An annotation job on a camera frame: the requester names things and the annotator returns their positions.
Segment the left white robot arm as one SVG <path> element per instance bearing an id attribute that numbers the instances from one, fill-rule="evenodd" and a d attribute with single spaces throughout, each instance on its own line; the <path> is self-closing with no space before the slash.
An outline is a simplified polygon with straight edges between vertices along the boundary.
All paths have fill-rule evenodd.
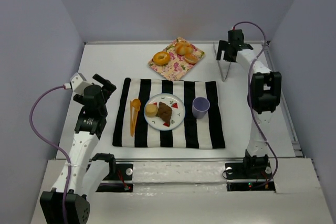
<path id="1" fill-rule="evenodd" d="M 40 205 L 47 223 L 87 223 L 90 214 L 89 198 L 102 180 L 116 171 L 112 154 L 93 151 L 106 125 L 106 103 L 116 86 L 98 74 L 98 83 L 88 82 L 81 73 L 75 73 L 65 89 L 71 89 L 74 101 L 82 105 L 74 129 L 69 152 L 61 150 L 66 158 L 62 171 L 50 191 L 44 191 Z"/>

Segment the small round scone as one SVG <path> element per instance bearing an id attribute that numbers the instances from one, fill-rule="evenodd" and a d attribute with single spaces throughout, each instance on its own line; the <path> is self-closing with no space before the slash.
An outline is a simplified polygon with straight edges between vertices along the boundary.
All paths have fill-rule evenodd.
<path id="1" fill-rule="evenodd" d="M 158 107 L 156 104 L 148 104 L 145 106 L 144 113 L 146 116 L 152 118 L 157 115 Z"/>

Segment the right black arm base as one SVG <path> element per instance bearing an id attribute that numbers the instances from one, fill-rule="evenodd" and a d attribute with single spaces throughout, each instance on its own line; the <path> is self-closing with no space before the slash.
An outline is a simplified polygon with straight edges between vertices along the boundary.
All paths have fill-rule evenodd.
<path id="1" fill-rule="evenodd" d="M 252 172 L 246 172 L 242 162 L 226 163 L 222 177 L 228 191 L 276 191 L 270 162 Z"/>

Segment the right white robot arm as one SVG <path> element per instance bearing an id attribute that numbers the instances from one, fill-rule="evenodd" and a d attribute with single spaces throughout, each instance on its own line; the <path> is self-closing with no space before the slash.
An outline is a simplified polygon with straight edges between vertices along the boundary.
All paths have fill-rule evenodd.
<path id="1" fill-rule="evenodd" d="M 271 71 L 259 57 L 253 47 L 244 42 L 241 29 L 229 30 L 228 40 L 219 41 L 217 60 L 238 63 L 247 71 L 247 103 L 252 116 L 245 156 L 241 162 L 226 165 L 223 175 L 228 180 L 258 179 L 261 175 L 269 178 L 272 175 L 268 156 L 270 148 L 265 133 L 269 130 L 272 114 L 280 104 L 282 76 L 280 72 Z"/>

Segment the brown chocolate croissant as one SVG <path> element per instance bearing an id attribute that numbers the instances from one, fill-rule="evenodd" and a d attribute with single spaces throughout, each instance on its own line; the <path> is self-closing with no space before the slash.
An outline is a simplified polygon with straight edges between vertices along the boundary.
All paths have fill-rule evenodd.
<path id="1" fill-rule="evenodd" d="M 164 123 L 170 125 L 172 109 L 167 104 L 159 102 L 157 116 L 163 120 Z"/>

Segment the metal tongs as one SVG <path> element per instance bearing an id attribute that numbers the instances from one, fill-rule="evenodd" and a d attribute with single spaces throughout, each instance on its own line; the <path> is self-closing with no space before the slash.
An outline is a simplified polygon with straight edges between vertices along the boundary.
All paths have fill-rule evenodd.
<path id="1" fill-rule="evenodd" d="M 213 51 L 214 51 L 214 55 L 215 58 L 217 58 L 217 53 L 218 53 L 218 43 L 213 42 Z M 231 62 L 225 61 L 224 60 L 224 52 L 221 52 L 221 56 L 220 56 L 220 60 L 216 60 L 217 62 L 217 66 L 219 68 L 219 73 L 221 76 L 221 80 L 223 82 L 226 81 L 230 68 L 231 68 Z"/>

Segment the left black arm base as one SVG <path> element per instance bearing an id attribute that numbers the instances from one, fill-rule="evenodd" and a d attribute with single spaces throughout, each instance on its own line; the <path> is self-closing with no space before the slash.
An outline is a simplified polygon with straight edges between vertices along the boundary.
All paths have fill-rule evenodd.
<path id="1" fill-rule="evenodd" d="M 117 163 L 116 172 L 109 173 L 100 183 L 98 193 L 132 193 L 133 164 Z"/>

